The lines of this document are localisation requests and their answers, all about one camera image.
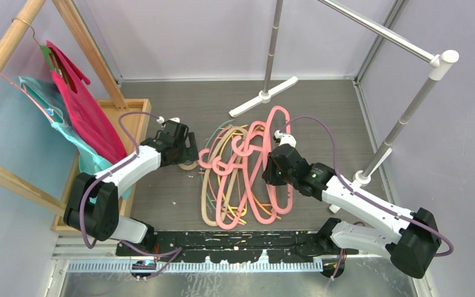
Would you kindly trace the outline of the beige plastic hanger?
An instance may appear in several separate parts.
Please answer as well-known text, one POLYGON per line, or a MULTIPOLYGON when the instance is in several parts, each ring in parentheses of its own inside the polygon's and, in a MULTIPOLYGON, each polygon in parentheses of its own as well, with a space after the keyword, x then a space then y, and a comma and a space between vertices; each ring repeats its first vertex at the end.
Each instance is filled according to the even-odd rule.
MULTIPOLYGON (((229 128, 231 128, 233 125, 231 124, 232 120, 223 122, 220 124, 211 134, 210 137, 208 137, 205 141, 205 149, 209 149, 211 145, 214 144, 214 141, 217 139, 217 137, 221 133, 225 133, 229 128)), ((192 163, 190 165, 185 165, 185 164, 180 164, 179 167, 183 169, 184 171, 187 172, 188 177, 193 178, 194 176, 192 174, 189 174, 190 171, 194 169, 198 169, 198 174, 200 176, 201 180, 201 192, 200 192, 200 198, 201 198, 201 214, 202 214, 202 220, 203 222, 210 226, 210 227, 216 227, 217 223, 215 220, 212 220, 208 216, 208 212, 214 212, 215 211, 215 194, 213 193, 213 189, 211 188, 210 185, 210 173, 206 173, 205 168, 202 168, 199 165, 199 162, 196 161, 195 163, 192 163)))

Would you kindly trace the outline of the thick pink plastic hanger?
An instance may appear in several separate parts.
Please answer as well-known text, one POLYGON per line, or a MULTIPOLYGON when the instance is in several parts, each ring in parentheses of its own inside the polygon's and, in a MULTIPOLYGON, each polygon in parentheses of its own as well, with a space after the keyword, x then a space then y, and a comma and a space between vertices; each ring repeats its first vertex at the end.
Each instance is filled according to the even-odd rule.
POLYGON ((212 167, 221 159, 219 154, 223 150, 228 141, 235 135, 247 136, 247 131, 240 126, 228 126, 221 130, 218 137, 214 140, 213 148, 205 147, 199 152, 198 164, 205 171, 202 177, 201 189, 201 213, 203 221, 209 226, 219 226, 224 230, 231 230, 238 224, 245 224, 242 220, 243 210, 246 208, 246 198, 240 200, 237 210, 233 211, 229 206, 229 200, 233 192, 234 183, 238 178, 238 172, 242 170, 240 167, 242 158, 236 154, 232 155, 231 161, 236 161, 237 165, 232 167, 230 173, 220 172, 218 167, 212 167), (218 194, 213 194, 210 185, 210 173, 214 172, 220 177, 218 194), (213 194, 215 198, 211 201, 208 196, 213 194))

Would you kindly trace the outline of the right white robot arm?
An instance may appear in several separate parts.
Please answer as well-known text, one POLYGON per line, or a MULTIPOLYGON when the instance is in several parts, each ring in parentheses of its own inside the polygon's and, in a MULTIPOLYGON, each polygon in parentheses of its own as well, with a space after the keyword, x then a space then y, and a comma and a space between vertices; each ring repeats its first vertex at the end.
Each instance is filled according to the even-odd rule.
POLYGON ((317 233, 317 244, 326 254, 340 249, 364 251, 389 259, 410 277, 422 278, 442 243, 428 210, 413 212, 363 189, 353 192, 333 168, 308 163, 288 144, 268 154, 262 178, 272 186, 290 185, 304 196, 337 206, 367 223, 363 227, 330 217, 317 233))

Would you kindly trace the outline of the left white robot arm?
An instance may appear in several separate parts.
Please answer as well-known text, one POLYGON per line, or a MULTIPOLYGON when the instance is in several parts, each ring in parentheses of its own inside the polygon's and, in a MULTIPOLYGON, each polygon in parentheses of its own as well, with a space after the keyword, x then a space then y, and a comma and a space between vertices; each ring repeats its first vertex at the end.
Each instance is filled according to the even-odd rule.
POLYGON ((119 199, 147 174, 198 159, 194 132, 176 119, 166 120, 155 137, 142 141, 135 152, 115 165, 95 174, 78 174, 63 221, 97 241, 127 241, 140 255, 149 255, 156 246, 152 226, 121 215, 119 199))

